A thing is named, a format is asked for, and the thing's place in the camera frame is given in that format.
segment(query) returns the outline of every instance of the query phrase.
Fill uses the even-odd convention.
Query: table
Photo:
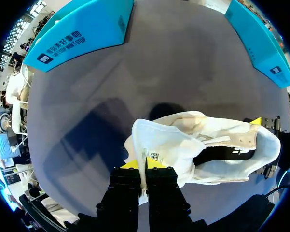
[[[224,15],[182,1],[137,1],[126,43],[37,71],[29,96],[28,144],[41,187],[72,213],[96,215],[134,121],[168,102],[185,111],[237,120],[281,116],[289,128],[288,94],[253,68]],[[275,179],[187,184],[192,220],[212,223]],[[148,231],[148,204],[139,229]]]

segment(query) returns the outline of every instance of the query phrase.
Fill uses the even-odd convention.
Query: white cloth
[[[54,216],[54,218],[64,227],[65,227],[64,221],[73,223],[78,220],[77,216],[73,215],[65,208],[62,208],[62,206],[60,206],[50,197],[45,198],[43,201],[41,201],[41,203]]]
[[[5,93],[6,101],[9,104],[14,104],[25,85],[26,83],[21,72],[16,76],[11,75]]]
[[[138,161],[143,193],[145,154],[153,153],[155,157],[158,154],[157,161],[172,166],[181,188],[185,183],[215,185],[247,181],[249,174],[274,161],[281,148],[279,139],[260,125],[207,117],[197,111],[166,116],[154,122],[139,119],[124,146],[129,153],[125,162]],[[192,158],[206,146],[227,146],[242,152],[255,150],[255,153],[248,160],[212,160],[195,167]]]

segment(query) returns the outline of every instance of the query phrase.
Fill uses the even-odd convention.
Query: blue sign
[[[73,0],[46,23],[24,63],[42,71],[102,48],[121,45],[134,0]]]
[[[246,6],[233,0],[225,13],[244,44],[252,65],[280,88],[290,86],[288,62],[272,32]]]

